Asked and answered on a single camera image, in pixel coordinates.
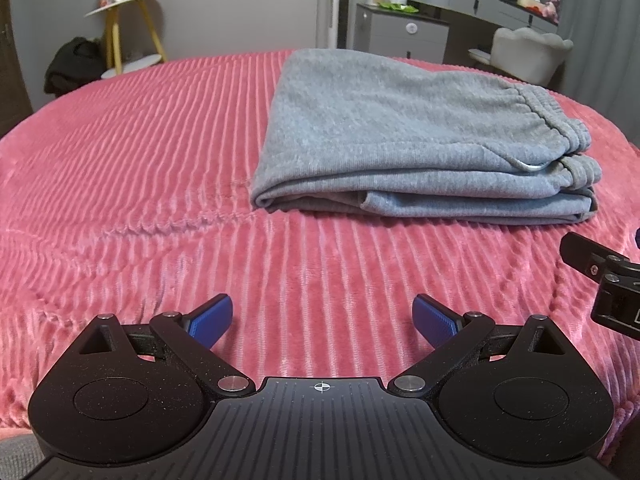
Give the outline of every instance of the pink plush toy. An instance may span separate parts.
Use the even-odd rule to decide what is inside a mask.
[[[553,22],[558,24],[558,7],[560,6],[560,0],[549,0],[545,7],[542,9],[542,15],[545,18],[551,18]]]

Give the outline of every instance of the bed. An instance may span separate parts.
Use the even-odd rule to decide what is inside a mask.
[[[254,210],[251,177],[289,52],[170,62],[57,99],[0,142],[0,436],[94,316],[147,322],[216,293],[234,322],[214,351],[265,376],[381,376],[430,352],[411,322],[427,292],[499,323],[548,314],[610,391],[606,443],[640,408],[640,343],[589,321],[596,286],[562,264],[573,230],[640,259],[638,150],[587,124],[600,212],[572,227],[503,227]],[[425,70],[453,70],[408,60]]]

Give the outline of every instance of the white chair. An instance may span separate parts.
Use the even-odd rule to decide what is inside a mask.
[[[532,28],[499,28],[491,54],[478,49],[469,56],[533,85],[546,86],[574,47],[571,40],[557,34],[540,34]]]

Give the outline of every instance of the crosshair marking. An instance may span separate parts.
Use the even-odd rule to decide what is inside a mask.
[[[318,392],[326,392],[329,390],[329,388],[335,388],[335,386],[329,386],[327,383],[318,383],[311,386],[311,388],[317,390]]]

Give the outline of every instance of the cabinet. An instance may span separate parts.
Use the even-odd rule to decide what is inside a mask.
[[[441,64],[448,38],[440,20],[358,4],[354,50]]]
[[[523,27],[531,27],[533,30],[544,34],[550,32],[556,34],[558,26],[533,15],[506,0],[413,0],[439,9],[453,10],[460,14],[473,16],[484,22],[494,23],[499,27],[512,30]]]

